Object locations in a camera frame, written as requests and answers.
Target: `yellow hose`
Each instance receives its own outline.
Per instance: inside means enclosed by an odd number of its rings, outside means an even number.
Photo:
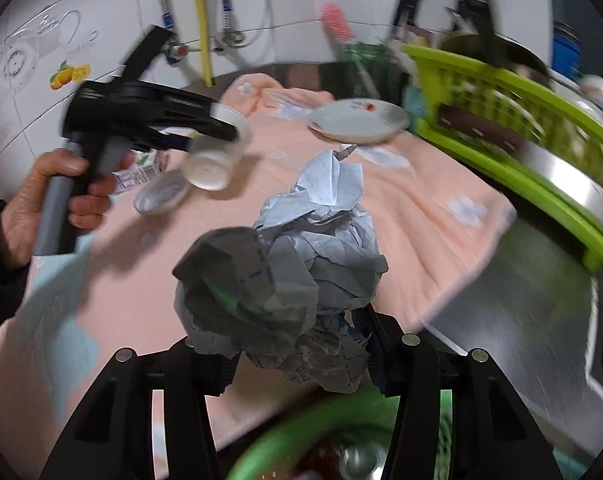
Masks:
[[[208,18],[206,16],[206,2],[204,0],[194,0],[197,5],[197,15],[199,16],[199,33],[201,35],[201,69],[203,70],[203,83],[208,88],[213,86],[212,60],[210,58],[210,38],[208,36]]]

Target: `stainless steel countertop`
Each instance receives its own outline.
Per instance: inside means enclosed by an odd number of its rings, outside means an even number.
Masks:
[[[603,447],[603,400],[585,382],[593,277],[518,219],[484,272],[427,329],[457,351],[485,348],[529,409],[581,450]]]

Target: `brown knife handle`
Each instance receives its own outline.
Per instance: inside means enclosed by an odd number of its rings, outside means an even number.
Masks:
[[[510,128],[450,105],[440,105],[437,123],[449,130],[457,130],[469,137],[485,140],[509,155],[527,142],[526,137]]]

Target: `metal bolt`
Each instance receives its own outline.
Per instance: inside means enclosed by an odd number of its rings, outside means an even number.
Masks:
[[[472,358],[478,363],[485,363],[490,357],[488,352],[482,350],[481,348],[475,348],[470,355],[472,355]]]
[[[117,359],[117,361],[119,361],[120,363],[126,362],[131,357],[132,357],[132,350],[130,350],[130,348],[122,348],[114,356],[114,358]]]
[[[417,346],[421,343],[421,339],[419,339],[417,334],[404,334],[401,342],[406,346]]]

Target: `pink brush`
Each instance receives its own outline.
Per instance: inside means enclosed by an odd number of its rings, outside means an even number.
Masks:
[[[335,4],[326,4],[321,7],[321,21],[326,24],[335,37],[345,43],[355,37],[353,30],[345,21],[344,11]]]
[[[323,5],[321,7],[321,21],[324,22],[326,27],[330,29],[340,43],[346,43],[355,37],[350,25],[345,21],[344,11],[338,5]],[[379,91],[377,91],[377,88],[375,87],[373,78],[366,72],[358,54],[355,52],[352,54],[352,61],[355,62],[355,66],[357,67],[361,81],[363,82],[368,95],[374,99],[379,99]]]

